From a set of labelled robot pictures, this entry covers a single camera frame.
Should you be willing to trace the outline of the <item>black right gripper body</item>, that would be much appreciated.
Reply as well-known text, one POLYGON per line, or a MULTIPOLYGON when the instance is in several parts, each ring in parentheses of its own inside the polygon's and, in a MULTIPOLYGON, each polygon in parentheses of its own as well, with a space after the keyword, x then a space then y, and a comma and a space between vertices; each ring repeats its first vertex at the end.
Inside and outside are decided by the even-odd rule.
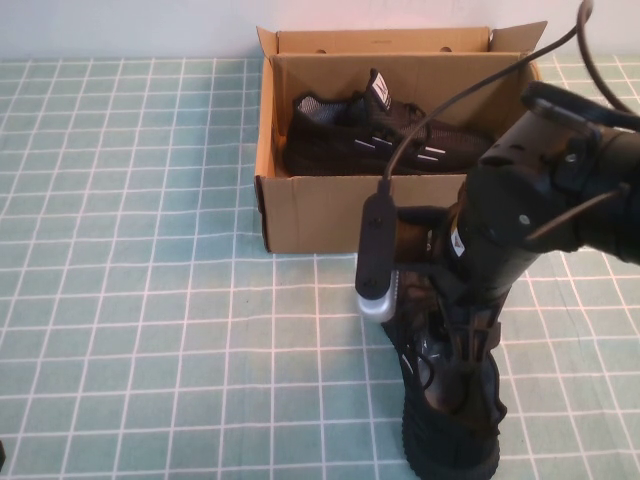
POLYGON ((525 169, 475 169, 436 229, 433 283, 450 303, 483 304, 503 296, 538 257, 524 248, 543 199, 543 176, 525 169))

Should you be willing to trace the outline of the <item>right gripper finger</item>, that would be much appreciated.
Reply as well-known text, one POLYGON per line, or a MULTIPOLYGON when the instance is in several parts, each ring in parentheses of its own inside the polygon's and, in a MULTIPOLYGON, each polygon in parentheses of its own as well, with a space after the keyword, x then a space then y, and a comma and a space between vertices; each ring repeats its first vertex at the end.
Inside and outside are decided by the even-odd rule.
POLYGON ((479 370, 491 350, 500 343, 501 310, 500 303, 474 306, 470 310, 468 362, 473 370, 479 370))
POLYGON ((451 289, 447 278, 432 275, 436 292, 435 326, 432 333, 436 346, 435 385, 432 404, 443 414, 455 415, 466 402, 471 354, 471 309, 459 289, 451 289))

